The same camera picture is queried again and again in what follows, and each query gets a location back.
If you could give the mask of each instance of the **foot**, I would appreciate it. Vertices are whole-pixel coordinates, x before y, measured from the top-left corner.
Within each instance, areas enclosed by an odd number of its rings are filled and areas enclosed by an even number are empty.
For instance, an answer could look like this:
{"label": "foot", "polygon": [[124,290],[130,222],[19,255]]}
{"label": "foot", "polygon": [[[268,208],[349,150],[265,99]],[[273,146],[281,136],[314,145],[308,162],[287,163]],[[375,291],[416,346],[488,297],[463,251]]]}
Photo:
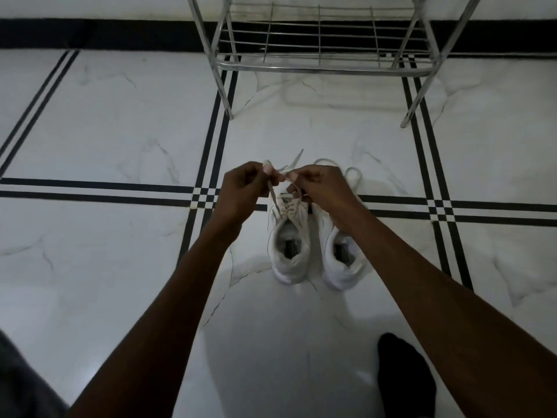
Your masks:
{"label": "foot", "polygon": [[377,350],[385,417],[433,418],[437,387],[424,357],[392,333],[381,336]]}

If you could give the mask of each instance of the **black wall skirting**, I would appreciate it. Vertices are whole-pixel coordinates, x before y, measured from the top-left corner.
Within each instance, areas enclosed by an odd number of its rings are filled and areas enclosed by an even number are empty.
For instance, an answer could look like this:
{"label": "black wall skirting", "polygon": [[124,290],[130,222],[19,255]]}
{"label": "black wall skirting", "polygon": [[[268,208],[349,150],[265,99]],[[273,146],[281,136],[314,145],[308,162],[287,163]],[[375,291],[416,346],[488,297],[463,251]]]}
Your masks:
{"label": "black wall skirting", "polygon": [[[432,20],[442,47],[456,20]],[[206,22],[212,37],[215,22]],[[556,53],[551,38],[557,20],[471,20],[458,40],[457,53]],[[122,51],[201,52],[193,21],[0,19],[0,48],[85,48]]]}

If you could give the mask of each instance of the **shoe rack shelf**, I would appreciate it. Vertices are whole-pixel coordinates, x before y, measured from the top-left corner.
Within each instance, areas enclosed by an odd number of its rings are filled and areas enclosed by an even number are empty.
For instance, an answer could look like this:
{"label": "shoe rack shelf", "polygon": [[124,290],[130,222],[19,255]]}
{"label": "shoe rack shelf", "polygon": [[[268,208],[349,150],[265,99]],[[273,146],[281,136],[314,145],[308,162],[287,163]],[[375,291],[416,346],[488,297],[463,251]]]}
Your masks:
{"label": "shoe rack shelf", "polygon": [[[480,0],[469,0],[445,46],[437,47],[424,16],[426,0],[408,7],[359,8],[236,3],[223,9],[210,41],[197,0],[188,0],[226,112],[233,118],[219,70],[425,77],[406,127]],[[409,59],[416,68],[407,65]]]}

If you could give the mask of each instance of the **floor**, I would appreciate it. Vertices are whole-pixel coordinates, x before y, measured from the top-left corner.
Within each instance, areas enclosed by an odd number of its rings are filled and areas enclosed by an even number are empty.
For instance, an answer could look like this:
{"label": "floor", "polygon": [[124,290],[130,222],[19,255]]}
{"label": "floor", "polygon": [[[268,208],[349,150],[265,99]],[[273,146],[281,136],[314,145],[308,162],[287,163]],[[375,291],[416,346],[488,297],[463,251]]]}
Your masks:
{"label": "floor", "polygon": [[[406,129],[420,80],[225,82],[232,121],[201,54],[0,52],[0,328],[68,403],[196,239],[223,174],[302,148],[299,164],[358,167],[378,217],[557,353],[555,63],[449,59]],[[314,249],[308,281],[275,281],[266,210],[220,266],[175,415],[383,416],[379,336],[421,346],[373,271],[332,292]],[[437,416],[462,416],[432,369]]]}

